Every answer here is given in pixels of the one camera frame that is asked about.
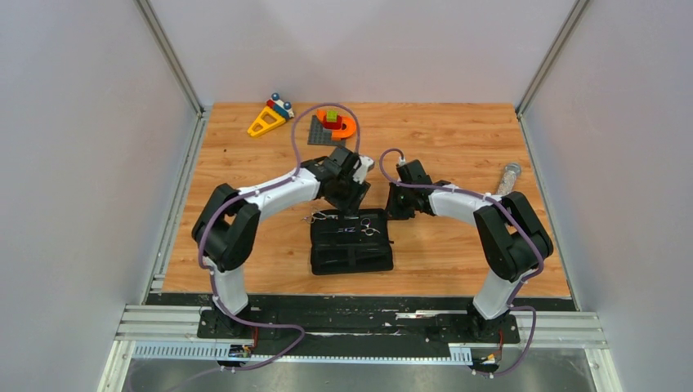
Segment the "silver scissors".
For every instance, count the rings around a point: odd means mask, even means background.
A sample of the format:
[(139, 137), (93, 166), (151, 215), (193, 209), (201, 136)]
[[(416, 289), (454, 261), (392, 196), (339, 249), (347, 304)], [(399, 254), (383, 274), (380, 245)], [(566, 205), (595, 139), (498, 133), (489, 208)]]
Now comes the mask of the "silver scissors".
[(328, 214), (322, 211), (314, 211), (310, 215), (305, 216), (303, 220), (308, 224), (313, 224), (317, 221), (329, 221), (337, 220), (340, 216), (338, 214)]
[(360, 231), (366, 236), (373, 236), (375, 234), (380, 234), (380, 231), (372, 226), (372, 222), (369, 218), (363, 218), (360, 222)]

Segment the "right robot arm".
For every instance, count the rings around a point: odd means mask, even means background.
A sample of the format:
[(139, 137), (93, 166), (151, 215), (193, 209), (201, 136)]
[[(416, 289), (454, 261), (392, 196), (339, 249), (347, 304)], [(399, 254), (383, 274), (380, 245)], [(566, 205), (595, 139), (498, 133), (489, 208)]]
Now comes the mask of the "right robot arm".
[(490, 271), (473, 298), (467, 330), (478, 341), (489, 340), (521, 287), (543, 271), (554, 252), (551, 237), (521, 192), (479, 194), (433, 182), (419, 160), (400, 160), (396, 170), (399, 178), (390, 183), (386, 208), (392, 220), (423, 213), (476, 228)]

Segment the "black zip tool case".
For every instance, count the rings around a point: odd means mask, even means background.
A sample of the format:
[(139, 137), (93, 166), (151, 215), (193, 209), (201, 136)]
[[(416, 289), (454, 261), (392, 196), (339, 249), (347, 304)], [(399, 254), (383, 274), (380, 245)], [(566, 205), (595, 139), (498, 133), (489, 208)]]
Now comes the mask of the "black zip tool case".
[[(392, 241), (389, 239), (384, 209), (360, 209), (354, 216), (347, 216), (336, 209), (317, 211), (338, 214), (340, 217), (310, 224), (310, 264), (314, 275), (387, 272), (394, 269)], [(360, 231), (363, 218), (369, 218), (380, 234), (364, 235)]]

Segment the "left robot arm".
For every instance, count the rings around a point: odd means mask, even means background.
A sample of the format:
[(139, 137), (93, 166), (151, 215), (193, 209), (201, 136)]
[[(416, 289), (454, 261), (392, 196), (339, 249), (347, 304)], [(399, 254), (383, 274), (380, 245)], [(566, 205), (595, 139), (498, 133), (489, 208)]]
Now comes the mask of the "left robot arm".
[(259, 225), (298, 204), (323, 199), (343, 214), (357, 212), (370, 184), (374, 160), (338, 146), (328, 156), (298, 162), (287, 174), (259, 185), (216, 187), (191, 231), (199, 267), (207, 270), (212, 302), (221, 311), (219, 327), (243, 336), (250, 327), (244, 263), (253, 251)]

